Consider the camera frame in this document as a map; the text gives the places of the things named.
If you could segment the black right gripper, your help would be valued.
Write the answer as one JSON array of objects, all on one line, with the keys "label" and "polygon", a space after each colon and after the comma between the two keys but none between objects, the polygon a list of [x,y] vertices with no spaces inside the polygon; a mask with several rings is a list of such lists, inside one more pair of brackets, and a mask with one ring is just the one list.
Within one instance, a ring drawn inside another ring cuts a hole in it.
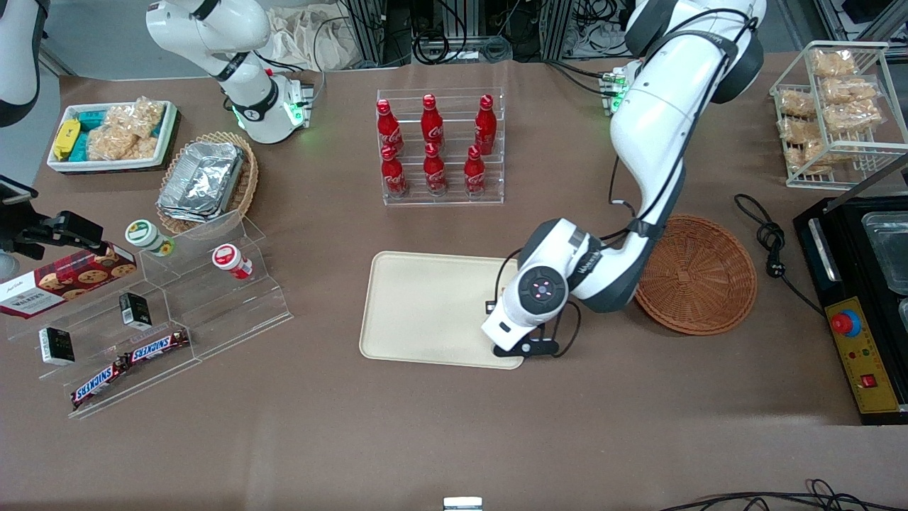
[{"label": "black right gripper", "polygon": [[56,217],[13,212],[9,214],[9,253],[41,259],[46,246],[71,246],[104,256],[107,242],[103,232],[103,226],[70,211]]}]

